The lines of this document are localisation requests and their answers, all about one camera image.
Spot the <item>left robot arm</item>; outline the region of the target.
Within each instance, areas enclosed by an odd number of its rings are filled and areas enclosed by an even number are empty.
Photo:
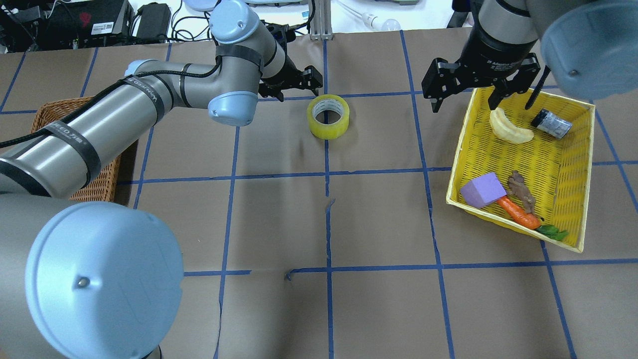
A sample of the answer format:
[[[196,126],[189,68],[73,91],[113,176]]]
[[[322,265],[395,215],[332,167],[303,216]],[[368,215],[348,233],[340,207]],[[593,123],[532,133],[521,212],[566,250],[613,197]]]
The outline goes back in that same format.
[[[10,359],[154,359],[182,298],[178,241],[157,216],[72,201],[176,107],[249,125],[258,98],[317,93],[286,39],[241,0],[210,16],[212,64],[137,60],[61,120],[1,144],[1,350]]]

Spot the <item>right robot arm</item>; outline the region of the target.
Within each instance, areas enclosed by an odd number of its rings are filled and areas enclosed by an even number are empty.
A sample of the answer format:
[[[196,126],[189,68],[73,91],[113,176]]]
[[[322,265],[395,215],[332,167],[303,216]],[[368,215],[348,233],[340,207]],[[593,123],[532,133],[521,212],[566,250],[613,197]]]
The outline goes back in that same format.
[[[433,59],[422,95],[438,112],[449,96],[493,87],[496,109],[526,93],[540,71],[536,92],[552,74],[561,91],[597,100],[637,88],[635,0],[455,0],[475,23],[460,58]]]

